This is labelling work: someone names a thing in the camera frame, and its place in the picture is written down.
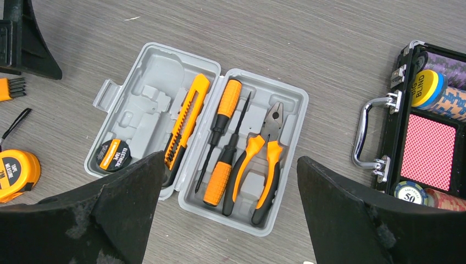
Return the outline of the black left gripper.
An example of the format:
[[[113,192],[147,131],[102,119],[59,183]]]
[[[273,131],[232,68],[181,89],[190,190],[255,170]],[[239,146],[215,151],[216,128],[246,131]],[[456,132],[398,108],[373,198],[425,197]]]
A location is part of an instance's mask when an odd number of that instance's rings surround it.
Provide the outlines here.
[[[60,80],[62,70],[40,32],[32,2],[3,1],[1,73]]]

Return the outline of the small orange screwdriver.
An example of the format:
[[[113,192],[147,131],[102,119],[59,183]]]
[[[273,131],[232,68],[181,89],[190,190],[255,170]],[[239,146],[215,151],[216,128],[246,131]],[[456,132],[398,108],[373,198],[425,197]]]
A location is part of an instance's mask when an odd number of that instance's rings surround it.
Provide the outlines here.
[[[223,197],[223,194],[228,183],[228,178],[232,170],[232,163],[236,153],[237,142],[239,139],[239,131],[243,121],[243,118],[246,114],[249,100],[251,98],[251,92],[249,93],[239,120],[235,132],[231,135],[229,143],[224,146],[224,150],[219,157],[213,173],[210,177],[209,183],[207,185],[203,202],[209,206],[217,206]]]

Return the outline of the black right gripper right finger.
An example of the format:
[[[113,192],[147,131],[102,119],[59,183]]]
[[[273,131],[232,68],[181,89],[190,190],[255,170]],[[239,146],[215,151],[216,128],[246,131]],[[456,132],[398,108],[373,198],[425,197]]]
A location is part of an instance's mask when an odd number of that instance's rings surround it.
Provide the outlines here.
[[[297,181],[317,263],[465,263],[465,213],[405,202],[302,156]]]

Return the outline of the grey plastic tool case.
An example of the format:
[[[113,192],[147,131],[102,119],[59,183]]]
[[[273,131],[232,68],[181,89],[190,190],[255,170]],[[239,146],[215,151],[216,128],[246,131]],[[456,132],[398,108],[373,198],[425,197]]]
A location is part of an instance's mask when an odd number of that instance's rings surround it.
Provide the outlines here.
[[[95,154],[102,143],[112,139],[121,139],[129,145],[132,157],[130,164],[154,152],[164,153],[181,106],[198,74],[205,75],[210,86],[173,184],[162,187],[159,198],[166,200],[177,191],[179,205],[183,209],[257,237],[267,236],[273,229],[280,208],[309,102],[307,93],[298,87],[242,69],[230,69],[222,74],[218,62],[149,42],[142,47],[125,82],[117,85],[106,80],[96,96],[93,105],[106,112],[107,116],[85,159],[85,170],[99,178],[111,174],[98,167]],[[200,189],[195,193],[210,148],[218,105],[230,79],[241,82],[241,93],[234,114],[212,152]],[[232,168],[245,150],[248,139],[260,133],[268,110],[276,102],[284,105],[284,121],[278,137],[279,145],[283,148],[279,186],[264,222],[255,226],[251,224],[251,217],[263,188],[263,172],[246,174],[230,216],[222,214],[225,192],[215,207],[203,202],[215,165],[235,132],[250,92],[251,98],[240,127]]]

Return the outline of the small round silver disc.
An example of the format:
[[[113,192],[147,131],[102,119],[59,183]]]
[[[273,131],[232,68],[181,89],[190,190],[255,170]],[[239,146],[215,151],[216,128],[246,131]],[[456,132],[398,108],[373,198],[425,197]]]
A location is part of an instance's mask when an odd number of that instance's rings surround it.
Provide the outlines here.
[[[131,160],[129,145],[121,139],[112,139],[102,143],[95,154],[98,167],[110,173],[125,168]]]

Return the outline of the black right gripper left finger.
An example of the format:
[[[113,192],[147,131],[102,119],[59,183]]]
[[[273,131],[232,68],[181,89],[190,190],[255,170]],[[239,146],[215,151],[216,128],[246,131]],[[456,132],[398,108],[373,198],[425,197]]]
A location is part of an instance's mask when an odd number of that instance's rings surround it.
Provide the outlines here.
[[[33,205],[1,208],[1,263],[141,263],[164,155]]]

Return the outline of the orange utility knife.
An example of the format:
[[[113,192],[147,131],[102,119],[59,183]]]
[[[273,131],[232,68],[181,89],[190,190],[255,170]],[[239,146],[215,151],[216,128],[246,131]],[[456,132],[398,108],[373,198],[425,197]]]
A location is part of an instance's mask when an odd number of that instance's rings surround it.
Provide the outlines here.
[[[169,141],[164,151],[165,176],[162,187],[173,184],[191,136],[196,119],[210,86],[210,81],[203,74],[198,74],[185,97],[178,118],[173,126]]]

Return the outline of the orange black pliers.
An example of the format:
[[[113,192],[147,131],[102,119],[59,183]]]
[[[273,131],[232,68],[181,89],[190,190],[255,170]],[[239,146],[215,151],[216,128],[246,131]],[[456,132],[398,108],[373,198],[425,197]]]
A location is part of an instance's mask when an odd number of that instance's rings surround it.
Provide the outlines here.
[[[284,121],[283,103],[276,102],[264,118],[260,133],[247,141],[235,162],[224,194],[222,214],[230,216],[248,172],[263,172],[262,191],[252,213],[251,224],[262,224],[273,205],[280,179],[280,156],[283,148],[278,137]]]

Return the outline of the orange phillips screwdriver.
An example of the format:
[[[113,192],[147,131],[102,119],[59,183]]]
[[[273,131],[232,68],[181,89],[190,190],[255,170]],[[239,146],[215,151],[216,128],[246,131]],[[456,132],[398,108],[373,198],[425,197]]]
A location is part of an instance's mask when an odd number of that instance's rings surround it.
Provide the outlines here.
[[[205,158],[205,161],[204,161],[204,164],[201,170],[201,174],[197,181],[197,184],[195,187],[195,193],[198,193],[200,189],[200,186],[202,184],[203,177],[207,170],[212,152],[214,148],[218,145],[220,138],[224,134],[228,121],[231,119],[232,115],[234,114],[234,111],[236,109],[236,105],[237,105],[237,102],[238,102],[238,99],[241,93],[241,89],[242,89],[241,82],[235,79],[230,79],[225,86],[225,90],[223,92],[220,103],[218,105],[217,113],[215,115],[216,117],[215,124],[212,127],[212,137],[209,142],[210,148]]]

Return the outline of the orange tape measure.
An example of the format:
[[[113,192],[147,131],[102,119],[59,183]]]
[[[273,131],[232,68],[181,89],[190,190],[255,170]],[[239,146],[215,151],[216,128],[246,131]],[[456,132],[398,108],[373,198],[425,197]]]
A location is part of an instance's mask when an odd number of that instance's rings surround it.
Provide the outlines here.
[[[1,203],[31,191],[41,175],[38,158],[31,152],[1,150]]]

